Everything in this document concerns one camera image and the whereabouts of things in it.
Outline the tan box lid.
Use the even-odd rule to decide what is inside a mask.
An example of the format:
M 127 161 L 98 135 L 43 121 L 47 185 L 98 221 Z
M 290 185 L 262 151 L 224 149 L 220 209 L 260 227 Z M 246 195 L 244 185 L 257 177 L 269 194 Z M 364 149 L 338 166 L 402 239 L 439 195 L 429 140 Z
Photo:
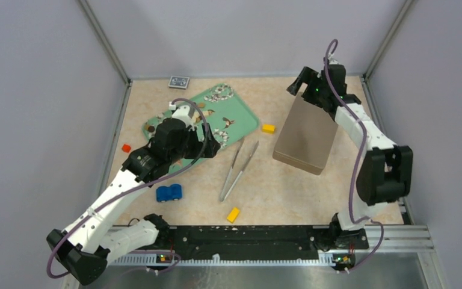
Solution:
M 279 162 L 320 175 L 326 167 L 337 124 L 322 109 L 296 95 L 273 149 Z

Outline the green plastic tray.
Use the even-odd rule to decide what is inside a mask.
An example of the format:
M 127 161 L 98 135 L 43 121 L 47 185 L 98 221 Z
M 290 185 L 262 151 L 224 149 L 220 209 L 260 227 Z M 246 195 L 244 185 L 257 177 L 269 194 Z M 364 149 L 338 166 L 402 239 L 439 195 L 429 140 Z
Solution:
M 190 99 L 203 112 L 216 141 L 220 144 L 220 151 L 236 143 L 259 127 L 259 118 L 242 100 L 239 94 L 226 83 L 217 84 Z M 147 142 L 155 135 L 156 127 L 171 117 L 172 112 L 165 110 L 150 118 L 142 125 L 142 133 Z M 203 140 L 202 120 L 197 111 L 192 117 L 197 124 L 198 137 Z M 191 160 L 181 159 L 170 166 L 168 174 L 177 172 L 187 166 Z

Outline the metal tweezers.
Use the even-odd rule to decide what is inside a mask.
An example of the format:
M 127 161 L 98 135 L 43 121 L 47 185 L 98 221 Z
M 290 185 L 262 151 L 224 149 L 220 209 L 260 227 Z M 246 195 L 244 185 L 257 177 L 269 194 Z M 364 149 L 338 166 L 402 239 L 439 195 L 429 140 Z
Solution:
M 242 151 L 244 140 L 245 140 L 245 138 L 242 138 L 242 139 L 239 140 L 238 147 L 236 148 L 235 153 L 233 154 L 233 157 L 232 157 L 232 160 L 231 160 L 231 163 L 230 163 L 230 167 L 228 169 L 226 178 L 224 180 L 223 187 L 222 187 L 220 195 L 219 195 L 219 201 L 220 202 L 224 202 L 229 197 L 229 195 L 231 194 L 231 192 L 233 191 L 233 189 L 237 185 L 238 181 L 241 179 L 243 173 L 247 169 L 248 165 L 250 164 L 251 159 L 254 157 L 254 155 L 255 155 L 258 147 L 259 147 L 259 141 L 256 141 L 252 145 L 249 154 L 247 155 L 246 159 L 244 160 L 244 163 L 237 169 L 236 168 L 237 160 L 238 160 L 238 157 L 240 156 L 240 153 Z

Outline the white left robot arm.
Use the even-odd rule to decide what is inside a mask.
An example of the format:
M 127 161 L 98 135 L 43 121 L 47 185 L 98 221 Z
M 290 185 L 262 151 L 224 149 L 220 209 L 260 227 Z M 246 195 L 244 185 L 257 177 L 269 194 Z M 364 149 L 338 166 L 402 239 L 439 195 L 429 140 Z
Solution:
M 155 129 L 146 145 L 129 153 L 103 193 L 70 225 L 53 229 L 46 241 L 51 248 L 46 273 L 58 261 L 80 284 L 94 282 L 108 265 L 127 253 L 151 245 L 166 246 L 168 225 L 150 214 L 138 223 L 111 232 L 115 221 L 143 193 L 191 168 L 201 158 L 213 158 L 220 149 L 206 116 L 197 104 L 184 100 L 169 104 L 171 116 Z

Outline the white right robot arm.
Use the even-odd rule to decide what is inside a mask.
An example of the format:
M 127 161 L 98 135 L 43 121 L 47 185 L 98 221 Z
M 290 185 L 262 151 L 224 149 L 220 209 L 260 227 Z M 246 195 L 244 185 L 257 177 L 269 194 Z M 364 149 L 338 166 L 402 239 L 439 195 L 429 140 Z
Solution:
M 412 149 L 396 144 L 378 128 L 361 100 L 347 92 L 345 77 L 346 69 L 341 64 L 326 64 L 320 72 L 305 66 L 286 89 L 296 95 L 306 84 L 302 99 L 322 108 L 359 150 L 348 207 L 333 216 L 325 234 L 336 248 L 345 248 L 353 234 L 373 222 L 388 204 L 409 194 L 413 167 Z

